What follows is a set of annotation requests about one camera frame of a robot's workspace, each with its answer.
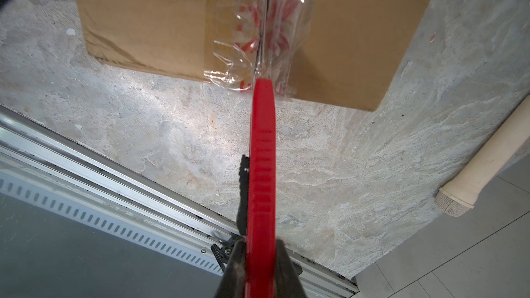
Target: gray floor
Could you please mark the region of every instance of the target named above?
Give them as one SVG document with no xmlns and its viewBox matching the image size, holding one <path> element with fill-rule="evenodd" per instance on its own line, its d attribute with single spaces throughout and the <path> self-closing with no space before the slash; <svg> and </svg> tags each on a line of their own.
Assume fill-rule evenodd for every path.
<svg viewBox="0 0 530 298">
<path fill-rule="evenodd" d="M 373 113 L 277 104 L 290 248 L 351 277 L 438 216 L 436 190 L 530 91 L 528 2 L 431 0 Z M 75 0 L 0 11 L 0 103 L 235 220 L 249 97 L 101 65 Z"/>
<path fill-rule="evenodd" d="M 530 156 L 357 275 L 359 298 L 530 297 Z"/>
<path fill-rule="evenodd" d="M 221 277 L 0 193 L 0 296 L 197 297 Z"/>
</svg>

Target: metal track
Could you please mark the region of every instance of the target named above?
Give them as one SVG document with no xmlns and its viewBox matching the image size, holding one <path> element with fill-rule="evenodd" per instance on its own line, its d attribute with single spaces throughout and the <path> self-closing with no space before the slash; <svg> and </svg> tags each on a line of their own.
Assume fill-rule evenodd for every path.
<svg viewBox="0 0 530 298">
<path fill-rule="evenodd" d="M 3 106 L 0 153 L 152 219 L 161 228 L 181 232 L 196 249 L 209 251 L 211 244 L 221 245 L 238 235 L 236 224 L 230 219 Z M 359 292 L 354 283 L 341 275 L 293 251 L 288 253 L 302 267 L 300 280 L 312 296 L 351 297 Z"/>
</svg>

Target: metal extrusion frame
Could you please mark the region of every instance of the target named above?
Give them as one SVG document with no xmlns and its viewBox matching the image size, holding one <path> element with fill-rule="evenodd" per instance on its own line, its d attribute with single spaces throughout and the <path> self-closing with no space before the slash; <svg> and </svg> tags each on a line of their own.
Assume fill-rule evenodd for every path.
<svg viewBox="0 0 530 298">
<path fill-rule="evenodd" d="M 90 197 L 83 202 L 92 203 L 93 209 L 101 207 L 100 202 L 95 202 L 97 199 L 112 203 L 116 207 L 107 212 L 119 213 L 120 219 L 123 211 L 118 209 L 136 214 L 128 221 L 141 222 L 137 224 L 143 230 L 169 238 L 205 257 L 213 257 L 209 246 L 222 246 L 232 235 L 239 234 L 234 221 L 3 106 L 0 106 L 0 153 L 77 187 L 77 191 L 65 190 L 74 202 L 84 193 Z M 153 225 L 146 227 L 146 221 L 141 219 L 148 219 Z M 288 254 L 301 266 L 300 280 L 310 296 L 349 298 L 359 292 L 343 276 L 291 250 Z"/>
</svg>

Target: gray stone surface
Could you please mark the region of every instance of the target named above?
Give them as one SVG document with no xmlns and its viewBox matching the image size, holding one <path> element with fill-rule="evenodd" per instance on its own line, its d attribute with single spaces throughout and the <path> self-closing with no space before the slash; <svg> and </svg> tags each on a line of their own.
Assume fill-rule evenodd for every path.
<svg viewBox="0 0 530 298">
<path fill-rule="evenodd" d="M 278 235 L 353 276 L 431 222 L 530 90 L 529 21 L 530 0 L 431 0 L 377 111 L 278 103 Z M 97 63 L 75 0 L 0 12 L 0 103 L 235 218 L 250 99 Z"/>
</svg>

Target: red plastic tool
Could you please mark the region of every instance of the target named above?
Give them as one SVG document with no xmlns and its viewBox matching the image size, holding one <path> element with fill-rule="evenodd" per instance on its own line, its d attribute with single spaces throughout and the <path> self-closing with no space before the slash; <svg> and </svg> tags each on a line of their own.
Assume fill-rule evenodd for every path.
<svg viewBox="0 0 530 298">
<path fill-rule="evenodd" d="M 257 79 L 252 99 L 246 298 L 273 298 L 276 217 L 276 114 L 272 81 Z"/>
</svg>

